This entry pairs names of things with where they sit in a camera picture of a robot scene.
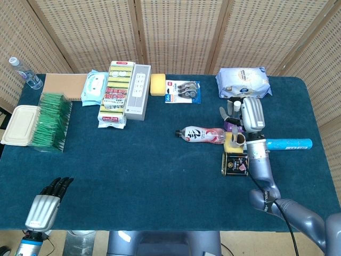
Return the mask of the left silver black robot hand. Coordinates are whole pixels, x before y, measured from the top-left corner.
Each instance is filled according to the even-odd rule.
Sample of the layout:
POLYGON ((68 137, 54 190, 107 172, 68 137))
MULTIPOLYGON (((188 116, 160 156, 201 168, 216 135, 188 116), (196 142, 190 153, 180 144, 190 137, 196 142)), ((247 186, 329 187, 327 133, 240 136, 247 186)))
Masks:
POLYGON ((58 177, 35 196, 25 222, 28 230, 44 233, 52 228, 60 203, 73 180, 58 177))

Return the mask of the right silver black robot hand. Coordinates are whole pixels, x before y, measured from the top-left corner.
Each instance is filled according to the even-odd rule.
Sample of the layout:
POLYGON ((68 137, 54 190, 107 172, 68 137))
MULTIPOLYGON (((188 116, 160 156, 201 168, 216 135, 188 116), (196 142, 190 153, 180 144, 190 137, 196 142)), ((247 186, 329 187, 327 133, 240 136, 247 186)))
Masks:
POLYGON ((263 107, 260 99, 231 97, 227 109, 219 107, 223 121, 241 127, 246 133, 261 132, 265 128, 263 107))

